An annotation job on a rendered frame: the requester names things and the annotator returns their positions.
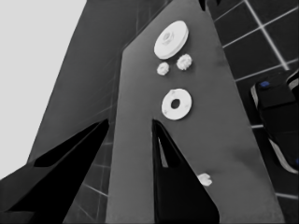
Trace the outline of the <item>small white toothed gear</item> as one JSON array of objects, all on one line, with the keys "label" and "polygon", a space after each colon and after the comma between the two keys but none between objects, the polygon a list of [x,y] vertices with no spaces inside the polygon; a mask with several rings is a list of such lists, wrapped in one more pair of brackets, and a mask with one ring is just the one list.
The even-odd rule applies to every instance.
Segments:
[{"label": "small white toothed gear", "polygon": [[169,72],[168,63],[160,63],[157,67],[157,74],[160,76],[165,76]]}]

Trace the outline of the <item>larger white toothed gear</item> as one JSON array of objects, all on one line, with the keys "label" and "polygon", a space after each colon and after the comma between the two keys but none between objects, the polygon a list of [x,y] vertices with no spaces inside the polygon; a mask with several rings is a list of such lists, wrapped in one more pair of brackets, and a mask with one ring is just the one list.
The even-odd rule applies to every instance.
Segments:
[{"label": "larger white toothed gear", "polygon": [[192,57],[189,54],[184,54],[177,60],[177,67],[179,70],[187,70],[191,65]]}]

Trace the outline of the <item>large thick white disc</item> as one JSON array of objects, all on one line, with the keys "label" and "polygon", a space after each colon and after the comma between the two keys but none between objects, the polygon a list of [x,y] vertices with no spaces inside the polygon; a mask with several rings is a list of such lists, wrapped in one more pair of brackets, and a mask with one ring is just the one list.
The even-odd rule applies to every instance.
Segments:
[{"label": "large thick white disc", "polygon": [[174,21],[158,36],[154,45],[154,53],[161,60],[176,55],[187,42],[189,28],[185,21]]}]

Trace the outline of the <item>small white T-shaped piece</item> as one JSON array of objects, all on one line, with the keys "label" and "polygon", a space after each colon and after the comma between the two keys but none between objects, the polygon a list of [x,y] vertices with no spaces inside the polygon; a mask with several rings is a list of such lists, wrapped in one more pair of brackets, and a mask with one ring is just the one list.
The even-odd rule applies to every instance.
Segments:
[{"label": "small white T-shaped piece", "polygon": [[205,187],[209,187],[212,184],[212,180],[210,178],[210,175],[208,174],[200,174],[197,176],[197,178],[200,181],[200,183]]}]

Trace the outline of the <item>round white carrier with pins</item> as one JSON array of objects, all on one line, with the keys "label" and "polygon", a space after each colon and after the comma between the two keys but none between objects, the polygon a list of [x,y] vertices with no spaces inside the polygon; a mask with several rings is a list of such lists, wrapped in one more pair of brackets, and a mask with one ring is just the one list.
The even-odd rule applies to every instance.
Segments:
[{"label": "round white carrier with pins", "polygon": [[191,108],[192,97],[183,89],[170,90],[162,101],[162,113],[171,120],[183,119]]}]

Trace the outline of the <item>dark robot body block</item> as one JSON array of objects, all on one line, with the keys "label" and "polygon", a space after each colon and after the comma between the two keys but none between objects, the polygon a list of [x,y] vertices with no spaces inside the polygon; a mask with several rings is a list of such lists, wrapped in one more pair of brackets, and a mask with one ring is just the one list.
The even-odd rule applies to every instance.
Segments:
[{"label": "dark robot body block", "polygon": [[270,75],[250,88],[250,95],[281,166],[299,170],[299,68]]}]

